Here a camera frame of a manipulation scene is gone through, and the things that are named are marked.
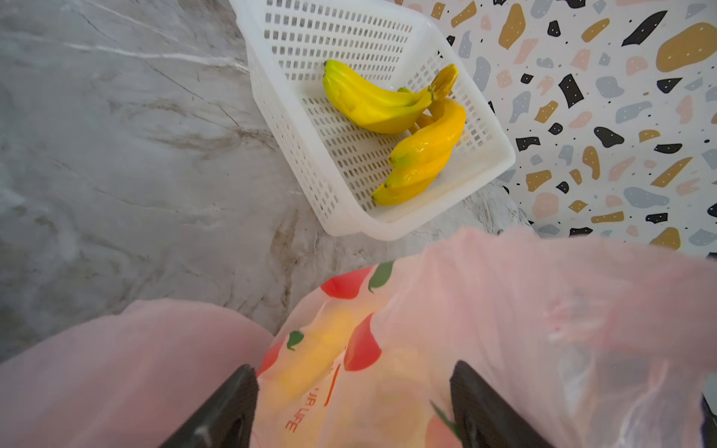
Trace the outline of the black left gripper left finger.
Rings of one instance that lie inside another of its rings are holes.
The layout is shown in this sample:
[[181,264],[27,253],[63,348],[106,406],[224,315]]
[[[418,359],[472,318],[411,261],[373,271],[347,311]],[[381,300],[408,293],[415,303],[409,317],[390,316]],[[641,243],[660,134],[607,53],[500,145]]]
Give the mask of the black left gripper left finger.
[[161,447],[250,446],[258,394],[255,370],[242,365]]

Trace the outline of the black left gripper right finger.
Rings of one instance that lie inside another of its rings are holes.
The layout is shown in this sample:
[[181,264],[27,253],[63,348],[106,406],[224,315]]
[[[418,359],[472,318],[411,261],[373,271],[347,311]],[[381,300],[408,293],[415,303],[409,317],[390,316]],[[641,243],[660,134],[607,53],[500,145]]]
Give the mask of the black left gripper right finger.
[[450,378],[457,436],[463,447],[553,448],[467,362],[459,360]]

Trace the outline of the pink plastic bag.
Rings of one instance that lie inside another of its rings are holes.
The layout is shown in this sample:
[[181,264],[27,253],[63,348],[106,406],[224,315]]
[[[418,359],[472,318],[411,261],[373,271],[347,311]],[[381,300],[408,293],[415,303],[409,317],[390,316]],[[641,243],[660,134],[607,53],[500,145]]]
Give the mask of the pink plastic bag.
[[429,375],[423,446],[461,447],[450,378],[467,362],[553,447],[700,447],[716,371],[716,263],[599,237],[464,229],[336,276],[277,334],[204,302],[139,301],[1,366],[5,447],[160,447],[242,365],[330,299],[377,300],[379,343]]

